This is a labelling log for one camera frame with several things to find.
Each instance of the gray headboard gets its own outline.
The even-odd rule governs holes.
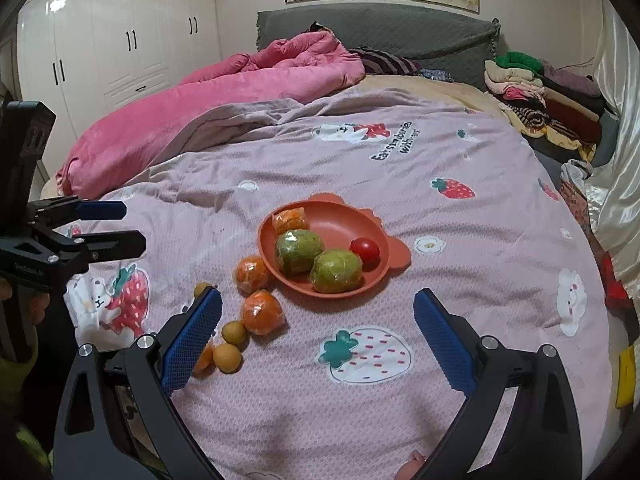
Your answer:
[[[500,23],[403,4],[340,2],[258,13],[258,49],[293,38],[313,22],[329,27],[346,48],[368,46],[447,70],[483,90],[484,60],[493,59]]]

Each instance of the small yellow fruit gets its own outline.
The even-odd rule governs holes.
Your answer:
[[[222,338],[232,345],[239,345],[246,339],[246,328],[239,321],[230,321],[222,327]]]
[[[211,284],[207,282],[198,283],[196,285],[196,288],[193,289],[193,297],[197,299],[200,296],[200,294],[204,292],[204,289],[207,288],[208,286],[211,286]]]
[[[213,362],[225,374],[231,374],[238,370],[242,354],[235,346],[229,343],[222,343],[213,349]]]

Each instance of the cherry tomato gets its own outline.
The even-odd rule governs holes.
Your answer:
[[[365,267],[375,267],[380,262],[380,248],[369,238],[356,238],[349,250],[360,257]]]

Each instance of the green sweater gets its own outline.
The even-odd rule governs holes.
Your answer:
[[[504,56],[496,56],[495,63],[502,68],[523,68],[538,75],[545,73],[545,67],[537,59],[515,50],[510,50]]]

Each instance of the orange plate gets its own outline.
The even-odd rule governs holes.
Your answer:
[[[271,224],[271,215],[285,209],[305,208],[311,230],[318,233],[327,249],[349,249],[351,241],[356,238],[370,238],[380,247],[380,263],[373,270],[363,272],[363,283],[360,288],[340,294],[321,294],[315,292],[308,282],[308,273],[286,278],[279,270],[275,256],[276,235]],[[314,298],[336,300],[356,296],[385,277],[389,270],[402,270],[411,265],[411,252],[398,238],[388,236],[382,228],[382,221],[373,215],[371,209],[356,209],[344,203],[344,200],[332,193],[319,193],[309,200],[293,202],[273,211],[264,219],[258,229],[258,248],[260,256],[270,272],[282,283],[302,294]]]

